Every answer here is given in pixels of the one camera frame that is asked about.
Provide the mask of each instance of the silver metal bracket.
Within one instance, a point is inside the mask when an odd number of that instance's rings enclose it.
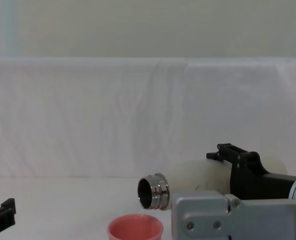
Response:
[[[177,193],[171,214],[174,240],[296,240],[296,200]]]

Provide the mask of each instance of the bottle opening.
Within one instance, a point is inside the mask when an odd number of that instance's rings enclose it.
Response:
[[[150,208],[152,204],[152,191],[150,183],[144,178],[138,184],[138,198],[144,209]]]

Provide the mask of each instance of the screw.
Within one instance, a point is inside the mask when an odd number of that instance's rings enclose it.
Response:
[[[234,208],[237,208],[237,207],[239,207],[239,205],[240,205],[240,201],[239,201],[238,199],[234,199],[234,200],[232,200],[231,205],[232,205]]]
[[[187,229],[188,229],[188,230],[193,230],[193,229],[194,229],[194,223],[193,223],[193,222],[189,222],[189,223],[187,224]]]
[[[219,222],[219,221],[215,221],[215,222],[213,223],[213,228],[214,228],[214,229],[219,229],[219,228],[221,228],[221,222]]]

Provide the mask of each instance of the white backdrop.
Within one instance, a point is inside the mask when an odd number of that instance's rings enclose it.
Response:
[[[0,176],[141,177],[227,142],[296,175],[296,59],[0,58]]]

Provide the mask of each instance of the white bottle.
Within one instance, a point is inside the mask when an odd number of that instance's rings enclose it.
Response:
[[[262,165],[271,173],[287,174],[284,163],[275,158],[263,158]],[[216,190],[230,193],[231,164],[205,159],[177,164],[174,168],[140,179],[138,197],[145,209],[168,210],[172,195],[177,192]]]

